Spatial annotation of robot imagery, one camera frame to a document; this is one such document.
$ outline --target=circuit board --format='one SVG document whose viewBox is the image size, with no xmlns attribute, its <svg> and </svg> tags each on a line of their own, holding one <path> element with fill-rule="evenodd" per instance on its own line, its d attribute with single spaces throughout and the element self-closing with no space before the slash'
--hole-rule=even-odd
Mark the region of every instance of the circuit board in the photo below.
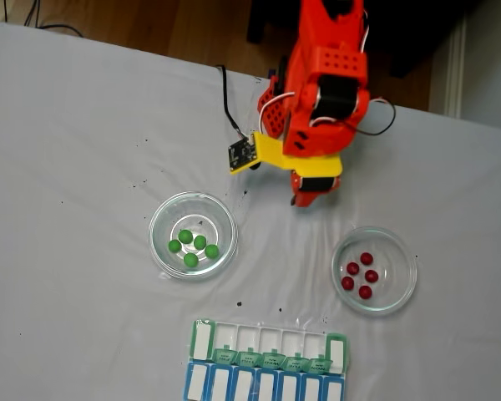
<svg viewBox="0 0 501 401">
<path fill-rule="evenodd" d="M 238 170 L 256 160 L 256 146 L 247 138 L 234 143 L 228 148 L 230 171 Z"/>
</svg>

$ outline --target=white tablecloth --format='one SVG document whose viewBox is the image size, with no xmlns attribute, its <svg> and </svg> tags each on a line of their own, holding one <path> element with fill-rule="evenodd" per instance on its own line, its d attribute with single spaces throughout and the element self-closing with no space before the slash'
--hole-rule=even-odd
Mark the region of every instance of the white tablecloth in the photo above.
<svg viewBox="0 0 501 401">
<path fill-rule="evenodd" d="M 266 85 L 229 74 L 244 129 Z M 350 401 L 501 399 L 501 130 L 398 108 L 306 210 L 286 172 L 230 176 L 234 141 L 219 71 L 0 24 L 0 399 L 179 400 L 196 317 L 346 334 Z M 149 254 L 150 217 L 184 190 L 238 221 L 207 282 L 159 277 Z M 410 303 L 377 320 L 331 283 L 365 225 L 418 261 Z"/>
</svg>

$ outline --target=green ball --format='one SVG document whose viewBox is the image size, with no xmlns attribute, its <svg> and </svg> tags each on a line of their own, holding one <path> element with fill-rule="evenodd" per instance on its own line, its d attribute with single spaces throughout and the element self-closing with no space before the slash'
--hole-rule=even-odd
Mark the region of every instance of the green ball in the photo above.
<svg viewBox="0 0 501 401">
<path fill-rule="evenodd" d="M 168 247 L 171 252 L 176 253 L 180 252 L 180 249 L 182 249 L 182 244 L 180 244 L 180 241 L 178 240 L 171 240 L 169 241 Z"/>
<path fill-rule="evenodd" d="M 219 248 L 217 245 L 209 244 L 204 252 L 210 259 L 215 259 L 219 255 Z"/>
<path fill-rule="evenodd" d="M 183 244 L 190 244 L 193 241 L 193 234 L 189 230 L 180 230 L 178 233 L 178 239 Z"/>
<path fill-rule="evenodd" d="M 187 267 L 197 267 L 199 258 L 194 253 L 186 253 L 184 256 L 184 263 Z"/>
<path fill-rule="evenodd" d="M 195 240 L 193 241 L 193 245 L 197 249 L 206 248 L 206 237 L 205 236 L 196 236 Z"/>
</svg>

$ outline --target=red candy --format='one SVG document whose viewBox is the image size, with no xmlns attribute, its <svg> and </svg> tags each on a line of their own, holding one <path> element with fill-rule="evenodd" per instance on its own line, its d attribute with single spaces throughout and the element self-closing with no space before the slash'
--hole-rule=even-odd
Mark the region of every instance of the red candy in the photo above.
<svg viewBox="0 0 501 401">
<path fill-rule="evenodd" d="M 360 267 L 358 266 L 358 263 L 355 263 L 354 261 L 347 263 L 347 273 L 355 276 L 359 271 Z"/>
<path fill-rule="evenodd" d="M 378 273 L 374 270 L 368 270 L 366 272 L 366 280 L 368 280 L 369 282 L 375 282 L 376 280 L 378 280 Z"/>
<path fill-rule="evenodd" d="M 369 286 L 361 286 L 360 289 L 358 290 L 358 295 L 360 296 L 361 299 L 369 299 L 371 298 L 371 295 L 373 295 L 373 291 Z"/>
<path fill-rule="evenodd" d="M 343 277 L 342 287 L 345 291 L 351 291 L 354 288 L 354 280 L 352 279 L 352 277 Z"/>
<path fill-rule="evenodd" d="M 369 252 L 364 252 L 360 255 L 360 261 L 363 265 L 369 266 L 373 263 L 373 255 Z"/>
</svg>

